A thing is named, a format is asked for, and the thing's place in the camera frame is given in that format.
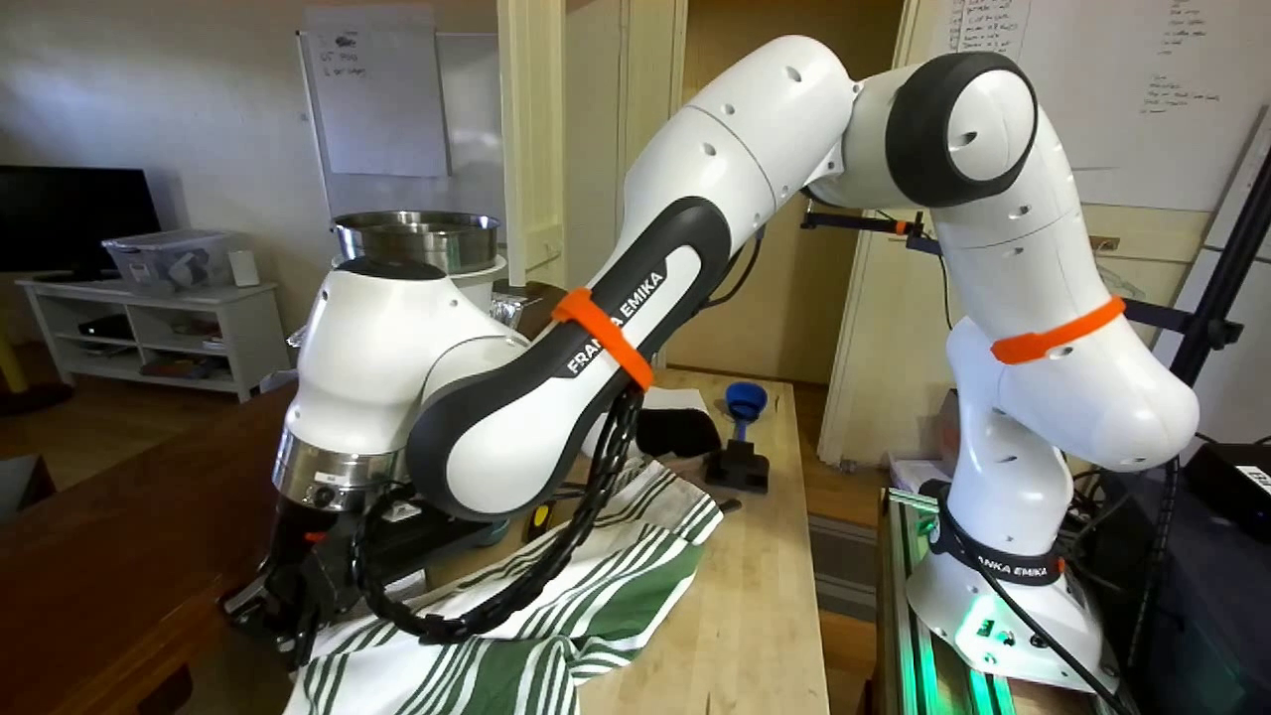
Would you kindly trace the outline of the black box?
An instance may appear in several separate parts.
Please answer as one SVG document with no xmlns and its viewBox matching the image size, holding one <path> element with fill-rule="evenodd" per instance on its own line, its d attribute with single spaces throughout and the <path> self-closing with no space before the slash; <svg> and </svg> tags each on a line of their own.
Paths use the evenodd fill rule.
<svg viewBox="0 0 1271 715">
<path fill-rule="evenodd" d="M 1252 443 L 1204 443 L 1182 469 L 1188 488 L 1215 514 L 1271 544 L 1271 436 Z"/>
</svg>

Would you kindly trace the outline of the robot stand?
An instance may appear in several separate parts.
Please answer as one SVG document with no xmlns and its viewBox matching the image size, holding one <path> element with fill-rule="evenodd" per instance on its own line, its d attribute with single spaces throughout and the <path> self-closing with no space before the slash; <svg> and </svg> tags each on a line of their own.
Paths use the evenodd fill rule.
<svg viewBox="0 0 1271 715">
<path fill-rule="evenodd" d="M 1012 679 L 966 662 L 923 625 L 907 603 L 907 578 L 925 558 L 935 500 L 885 489 L 878 498 L 877 664 L 868 715 L 1140 715 L 1127 691 L 1124 712 L 1098 695 Z"/>
</svg>

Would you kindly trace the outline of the white shelf unit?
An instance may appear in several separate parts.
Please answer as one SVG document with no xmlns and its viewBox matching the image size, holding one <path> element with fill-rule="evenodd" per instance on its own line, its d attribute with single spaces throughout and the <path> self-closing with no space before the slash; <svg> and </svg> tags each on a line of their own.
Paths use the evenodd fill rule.
<svg viewBox="0 0 1271 715">
<path fill-rule="evenodd" d="M 228 392 L 248 401 L 266 376 L 289 370 L 275 284 L 136 293 L 122 279 L 20 279 L 64 384 L 128 384 Z"/>
</svg>

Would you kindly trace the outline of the white and green striped towel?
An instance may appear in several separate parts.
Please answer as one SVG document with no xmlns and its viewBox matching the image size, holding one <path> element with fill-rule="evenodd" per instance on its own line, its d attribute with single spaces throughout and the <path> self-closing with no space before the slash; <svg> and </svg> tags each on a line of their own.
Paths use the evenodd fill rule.
<svg viewBox="0 0 1271 715">
<path fill-rule="evenodd" d="M 616 488 L 563 573 L 502 625 L 425 645 L 355 607 L 322 630 L 282 715 L 580 715 L 581 685 L 641 655 L 723 517 L 655 458 L 630 458 Z"/>
</svg>

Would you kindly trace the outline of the black television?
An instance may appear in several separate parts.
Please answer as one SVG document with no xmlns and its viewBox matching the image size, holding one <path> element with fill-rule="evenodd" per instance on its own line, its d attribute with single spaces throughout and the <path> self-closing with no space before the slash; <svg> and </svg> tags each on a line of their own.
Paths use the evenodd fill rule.
<svg viewBox="0 0 1271 715">
<path fill-rule="evenodd" d="M 141 169 L 0 166 L 0 273 L 100 279 L 104 241 L 160 229 Z"/>
</svg>

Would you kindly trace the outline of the steel bowl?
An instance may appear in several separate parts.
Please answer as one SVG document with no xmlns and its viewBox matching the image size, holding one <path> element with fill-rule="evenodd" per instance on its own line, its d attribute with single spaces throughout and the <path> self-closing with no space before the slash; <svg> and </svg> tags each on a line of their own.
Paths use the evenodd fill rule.
<svg viewBox="0 0 1271 715">
<path fill-rule="evenodd" d="M 498 218 L 440 210 L 383 210 L 330 221 L 346 258 L 426 263 L 446 273 L 491 271 L 500 258 Z"/>
</svg>

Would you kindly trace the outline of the clear plastic storage box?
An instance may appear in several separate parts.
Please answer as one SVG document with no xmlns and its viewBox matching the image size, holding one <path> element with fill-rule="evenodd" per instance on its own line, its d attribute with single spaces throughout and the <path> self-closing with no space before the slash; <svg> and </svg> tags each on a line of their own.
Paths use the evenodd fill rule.
<svg viewBox="0 0 1271 715">
<path fill-rule="evenodd" d="M 172 297 L 234 284 L 228 254 L 241 246 L 241 234 L 177 229 L 105 240 L 100 246 L 131 293 Z"/>
</svg>

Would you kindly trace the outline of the whiteboard with paper sheet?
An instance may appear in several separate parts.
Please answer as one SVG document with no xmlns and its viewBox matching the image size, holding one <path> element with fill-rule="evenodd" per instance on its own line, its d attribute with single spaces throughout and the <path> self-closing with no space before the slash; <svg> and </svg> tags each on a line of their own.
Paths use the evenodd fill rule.
<svg viewBox="0 0 1271 715">
<path fill-rule="evenodd" d="M 330 215 L 505 213 L 494 6 L 338 0 L 308 6 L 301 72 Z"/>
</svg>

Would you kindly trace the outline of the large whiteboard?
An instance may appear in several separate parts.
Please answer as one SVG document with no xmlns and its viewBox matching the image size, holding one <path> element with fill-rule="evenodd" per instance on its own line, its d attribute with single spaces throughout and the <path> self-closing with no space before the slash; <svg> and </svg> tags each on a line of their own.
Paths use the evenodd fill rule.
<svg viewBox="0 0 1271 715">
<path fill-rule="evenodd" d="M 1271 0 L 907 0 L 900 63 L 1007 56 L 1085 203 L 1211 213 L 1271 107 Z"/>
</svg>

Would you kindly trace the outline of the black block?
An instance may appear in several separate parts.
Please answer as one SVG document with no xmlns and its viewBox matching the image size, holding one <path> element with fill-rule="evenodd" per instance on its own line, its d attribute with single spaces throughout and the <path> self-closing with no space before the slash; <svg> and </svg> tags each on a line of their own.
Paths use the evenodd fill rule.
<svg viewBox="0 0 1271 715">
<path fill-rule="evenodd" d="M 766 495 L 769 458 L 755 452 L 750 442 L 727 439 L 727 443 L 716 453 L 710 453 L 705 462 L 704 481 L 710 486 Z"/>
</svg>

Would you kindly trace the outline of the black cloth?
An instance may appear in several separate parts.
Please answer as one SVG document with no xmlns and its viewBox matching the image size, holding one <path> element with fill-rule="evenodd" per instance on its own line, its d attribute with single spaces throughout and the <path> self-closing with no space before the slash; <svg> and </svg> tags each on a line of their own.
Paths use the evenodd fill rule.
<svg viewBox="0 0 1271 715">
<path fill-rule="evenodd" d="M 649 457 L 671 453 L 697 458 L 722 448 L 718 429 L 707 411 L 693 408 L 641 410 L 636 419 L 636 447 Z"/>
</svg>

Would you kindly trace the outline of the blue measuring cup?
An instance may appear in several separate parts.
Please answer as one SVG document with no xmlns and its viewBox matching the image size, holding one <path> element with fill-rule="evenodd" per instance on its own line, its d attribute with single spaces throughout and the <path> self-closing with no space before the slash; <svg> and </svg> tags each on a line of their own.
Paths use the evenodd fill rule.
<svg viewBox="0 0 1271 715">
<path fill-rule="evenodd" d="M 763 411 L 766 411 L 769 396 L 766 390 L 752 381 L 736 381 L 724 390 L 724 406 L 727 415 L 733 422 L 732 439 L 746 442 L 749 439 L 749 427 L 755 424 Z"/>
</svg>

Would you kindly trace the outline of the dark wooden table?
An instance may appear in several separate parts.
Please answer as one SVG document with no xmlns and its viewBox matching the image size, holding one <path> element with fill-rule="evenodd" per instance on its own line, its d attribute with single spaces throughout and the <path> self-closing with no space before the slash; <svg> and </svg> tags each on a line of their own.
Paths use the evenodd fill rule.
<svg viewBox="0 0 1271 715">
<path fill-rule="evenodd" d="M 266 555 L 295 385 L 0 525 L 0 715 L 136 715 Z"/>
</svg>

